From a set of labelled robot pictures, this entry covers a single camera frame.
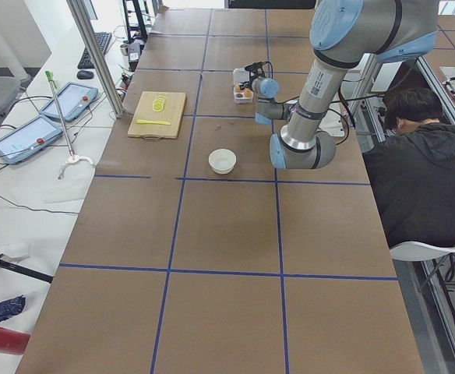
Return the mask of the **red bottle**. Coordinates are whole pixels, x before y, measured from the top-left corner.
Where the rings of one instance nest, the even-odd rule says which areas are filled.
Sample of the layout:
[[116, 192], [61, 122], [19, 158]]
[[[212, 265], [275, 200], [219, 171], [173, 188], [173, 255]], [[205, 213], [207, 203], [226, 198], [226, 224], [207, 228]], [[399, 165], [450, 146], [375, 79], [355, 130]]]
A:
[[22, 355], [29, 342], [30, 335], [0, 327], [0, 353]]

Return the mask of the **person in black hoodie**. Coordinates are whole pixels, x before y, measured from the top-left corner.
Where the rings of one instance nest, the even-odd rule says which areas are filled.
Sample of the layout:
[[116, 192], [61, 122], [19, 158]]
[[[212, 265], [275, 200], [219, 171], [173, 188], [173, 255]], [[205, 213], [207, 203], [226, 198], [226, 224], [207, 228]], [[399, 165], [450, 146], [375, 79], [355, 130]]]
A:
[[455, 125], [437, 95], [400, 92], [387, 105], [393, 135], [363, 159], [389, 246], [416, 241], [455, 246]]

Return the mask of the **black tripod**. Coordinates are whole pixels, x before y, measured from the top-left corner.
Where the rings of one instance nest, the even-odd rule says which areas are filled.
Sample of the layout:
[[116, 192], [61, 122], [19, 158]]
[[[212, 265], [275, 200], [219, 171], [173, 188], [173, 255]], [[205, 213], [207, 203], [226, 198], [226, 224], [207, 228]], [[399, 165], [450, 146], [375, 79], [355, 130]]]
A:
[[32, 277], [34, 279], [37, 279], [39, 281], [44, 281], [49, 284], [54, 279], [54, 277], [51, 275], [41, 273], [36, 270], [32, 270], [32, 269], [20, 266], [18, 264], [12, 263], [11, 261], [6, 260], [5, 255], [3, 255], [3, 254], [0, 254], [0, 268], [12, 271], [14, 273], [19, 273], [19, 274], [25, 275], [27, 277]]

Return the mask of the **blue teach pendant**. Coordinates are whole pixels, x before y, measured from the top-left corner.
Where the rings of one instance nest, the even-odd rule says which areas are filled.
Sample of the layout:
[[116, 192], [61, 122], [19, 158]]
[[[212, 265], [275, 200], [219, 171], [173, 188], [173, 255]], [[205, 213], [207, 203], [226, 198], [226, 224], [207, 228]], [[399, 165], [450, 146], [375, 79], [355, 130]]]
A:
[[0, 158], [10, 165], [19, 164], [61, 136], [60, 126], [46, 116], [38, 115], [0, 138]]
[[[78, 118], [98, 95], [96, 87], [81, 83], [69, 82], [57, 92], [58, 102], [62, 109], [63, 118], [66, 122], [72, 122]], [[55, 121], [60, 122], [60, 116], [53, 99], [49, 100], [39, 113]]]

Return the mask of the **white plastic bag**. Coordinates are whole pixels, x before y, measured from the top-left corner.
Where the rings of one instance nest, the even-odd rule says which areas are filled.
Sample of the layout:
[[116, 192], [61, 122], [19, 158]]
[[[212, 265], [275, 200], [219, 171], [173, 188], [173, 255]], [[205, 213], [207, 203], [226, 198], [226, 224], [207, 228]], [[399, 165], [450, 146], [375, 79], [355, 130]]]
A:
[[68, 166], [61, 179], [55, 180], [42, 192], [44, 203], [65, 203], [84, 200], [94, 176], [94, 167], [89, 164]]

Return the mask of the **lower blue teach pendant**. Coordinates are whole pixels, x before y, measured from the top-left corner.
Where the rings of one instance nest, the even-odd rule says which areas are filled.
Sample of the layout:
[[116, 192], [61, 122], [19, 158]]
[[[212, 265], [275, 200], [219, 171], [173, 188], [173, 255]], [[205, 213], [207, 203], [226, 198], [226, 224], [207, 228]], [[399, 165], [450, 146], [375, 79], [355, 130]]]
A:
[[10, 165], [19, 164], [61, 136], [60, 126], [46, 116], [38, 115], [0, 138], [0, 158]]

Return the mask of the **upper blue teach pendant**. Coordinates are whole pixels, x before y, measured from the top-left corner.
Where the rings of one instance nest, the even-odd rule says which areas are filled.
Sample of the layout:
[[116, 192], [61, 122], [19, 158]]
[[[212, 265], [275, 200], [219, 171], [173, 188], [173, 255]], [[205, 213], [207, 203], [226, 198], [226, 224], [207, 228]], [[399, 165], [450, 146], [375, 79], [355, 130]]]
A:
[[[96, 87], [81, 83], [69, 82], [57, 92], [58, 102], [62, 109], [63, 118], [66, 122], [72, 122], [78, 118], [98, 95]], [[60, 116], [53, 99], [49, 100], [39, 113], [55, 121], [60, 122]]]

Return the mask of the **yellow plastic knife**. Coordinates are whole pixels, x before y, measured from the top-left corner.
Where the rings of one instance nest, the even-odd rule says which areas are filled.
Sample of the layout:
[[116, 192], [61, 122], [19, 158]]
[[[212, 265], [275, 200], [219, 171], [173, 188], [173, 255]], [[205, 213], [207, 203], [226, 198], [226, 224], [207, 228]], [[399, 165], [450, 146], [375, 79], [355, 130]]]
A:
[[171, 122], [161, 121], [161, 120], [138, 119], [138, 120], [136, 120], [136, 124], [138, 124], [138, 125], [171, 125]]

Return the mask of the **clear plastic egg box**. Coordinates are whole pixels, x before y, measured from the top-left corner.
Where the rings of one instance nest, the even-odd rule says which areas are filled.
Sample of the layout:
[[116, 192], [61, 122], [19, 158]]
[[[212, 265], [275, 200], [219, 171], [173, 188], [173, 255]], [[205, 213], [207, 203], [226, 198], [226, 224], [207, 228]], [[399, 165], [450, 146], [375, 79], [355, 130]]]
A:
[[232, 72], [233, 97], [236, 104], [251, 104], [253, 92], [250, 90], [249, 72], [244, 68], [236, 68]]

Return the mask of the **metal cup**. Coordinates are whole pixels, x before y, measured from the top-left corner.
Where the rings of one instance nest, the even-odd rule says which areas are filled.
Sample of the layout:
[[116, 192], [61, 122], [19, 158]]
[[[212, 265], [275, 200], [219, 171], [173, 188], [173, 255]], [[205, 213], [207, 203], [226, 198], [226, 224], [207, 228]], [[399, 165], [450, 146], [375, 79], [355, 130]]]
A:
[[129, 46], [127, 44], [121, 44], [120, 51], [123, 56], [125, 56], [125, 57], [129, 56]]

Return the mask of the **aluminium frame post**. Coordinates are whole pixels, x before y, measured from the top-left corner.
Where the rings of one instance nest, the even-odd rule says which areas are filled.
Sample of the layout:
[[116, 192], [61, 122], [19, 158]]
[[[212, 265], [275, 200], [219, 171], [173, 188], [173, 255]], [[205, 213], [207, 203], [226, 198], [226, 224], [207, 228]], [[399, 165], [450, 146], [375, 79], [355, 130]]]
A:
[[72, 17], [79, 30], [80, 36], [90, 54], [91, 61], [104, 92], [106, 93], [111, 109], [114, 112], [115, 117], [120, 118], [124, 113], [122, 101], [115, 88], [114, 81], [104, 59], [103, 52], [100, 50], [99, 44], [97, 43], [85, 5], [83, 4], [83, 1], [80, 0], [67, 0], [66, 2], [70, 12], [72, 13]]

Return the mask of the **black computer mouse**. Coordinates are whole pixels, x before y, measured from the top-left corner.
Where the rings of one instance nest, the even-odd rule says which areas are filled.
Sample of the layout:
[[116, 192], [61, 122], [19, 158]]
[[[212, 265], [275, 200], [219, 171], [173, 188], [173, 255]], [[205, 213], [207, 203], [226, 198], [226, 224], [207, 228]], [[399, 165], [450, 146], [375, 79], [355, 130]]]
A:
[[77, 79], [86, 80], [92, 79], [94, 77], [94, 73], [89, 70], [79, 70], [76, 74]]

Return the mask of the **folded blue umbrella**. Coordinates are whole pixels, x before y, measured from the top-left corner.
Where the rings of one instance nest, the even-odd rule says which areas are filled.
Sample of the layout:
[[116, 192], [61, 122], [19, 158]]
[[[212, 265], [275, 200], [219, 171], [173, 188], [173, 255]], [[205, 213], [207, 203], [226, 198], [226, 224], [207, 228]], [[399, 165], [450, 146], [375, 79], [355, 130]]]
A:
[[24, 310], [25, 305], [26, 297], [24, 295], [0, 302], [0, 322], [19, 315]]

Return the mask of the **white chair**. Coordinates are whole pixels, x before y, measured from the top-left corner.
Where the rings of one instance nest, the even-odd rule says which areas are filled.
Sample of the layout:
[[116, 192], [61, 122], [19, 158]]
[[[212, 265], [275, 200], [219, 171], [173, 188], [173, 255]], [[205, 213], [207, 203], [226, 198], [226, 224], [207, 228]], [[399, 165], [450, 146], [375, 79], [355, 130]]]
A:
[[425, 280], [418, 286], [418, 290], [422, 291], [427, 285], [433, 275], [442, 265], [442, 262], [450, 254], [455, 254], [455, 247], [438, 247], [429, 245], [423, 242], [408, 241], [402, 242], [393, 246], [390, 249], [390, 257], [394, 260], [404, 262], [420, 262], [428, 261], [432, 259], [439, 259], [439, 262], [435, 265], [431, 273], [425, 278]]

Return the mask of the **wooden cutting board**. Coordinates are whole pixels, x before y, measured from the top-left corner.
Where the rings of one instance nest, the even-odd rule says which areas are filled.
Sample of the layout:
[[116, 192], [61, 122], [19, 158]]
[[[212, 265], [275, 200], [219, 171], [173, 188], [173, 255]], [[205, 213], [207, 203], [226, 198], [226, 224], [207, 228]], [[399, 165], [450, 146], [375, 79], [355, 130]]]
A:
[[[157, 95], [166, 97], [164, 110], [161, 112], [152, 109]], [[185, 102], [186, 94], [182, 92], [143, 91], [127, 132], [128, 137], [177, 139]], [[171, 125], [138, 125], [138, 119], [167, 121], [171, 122]]]

